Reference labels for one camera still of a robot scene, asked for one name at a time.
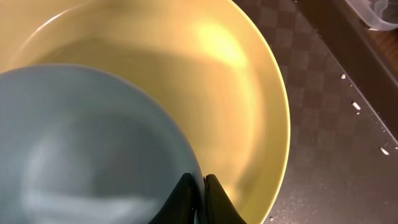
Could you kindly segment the light blue bowl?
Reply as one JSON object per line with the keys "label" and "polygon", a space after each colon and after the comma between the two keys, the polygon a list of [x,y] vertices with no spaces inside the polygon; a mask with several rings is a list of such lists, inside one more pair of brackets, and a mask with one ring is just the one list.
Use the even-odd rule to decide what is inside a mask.
{"label": "light blue bowl", "polygon": [[1,74],[1,222],[148,223],[183,174],[201,182],[169,114],[94,68]]}

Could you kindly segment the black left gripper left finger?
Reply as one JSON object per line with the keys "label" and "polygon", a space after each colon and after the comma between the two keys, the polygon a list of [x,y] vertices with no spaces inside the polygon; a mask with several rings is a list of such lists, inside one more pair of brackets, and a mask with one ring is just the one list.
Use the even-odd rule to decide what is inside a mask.
{"label": "black left gripper left finger", "polygon": [[190,173],[184,173],[149,224],[194,224],[195,212],[196,183]]}

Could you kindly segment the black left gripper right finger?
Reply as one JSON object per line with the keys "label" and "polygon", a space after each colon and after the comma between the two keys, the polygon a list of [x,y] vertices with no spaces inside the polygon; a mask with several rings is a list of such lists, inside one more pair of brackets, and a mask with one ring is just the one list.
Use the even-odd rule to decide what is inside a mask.
{"label": "black left gripper right finger", "polygon": [[208,224],[246,224],[231,203],[216,175],[209,174],[203,180]]}

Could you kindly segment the yellow plate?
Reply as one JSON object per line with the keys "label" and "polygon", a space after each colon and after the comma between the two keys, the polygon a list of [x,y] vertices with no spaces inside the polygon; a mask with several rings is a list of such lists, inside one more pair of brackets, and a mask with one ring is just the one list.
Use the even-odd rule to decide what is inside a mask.
{"label": "yellow plate", "polygon": [[289,104],[269,45],[234,2],[1,0],[1,70],[40,63],[91,66],[142,88],[244,220],[266,220],[289,155]]}

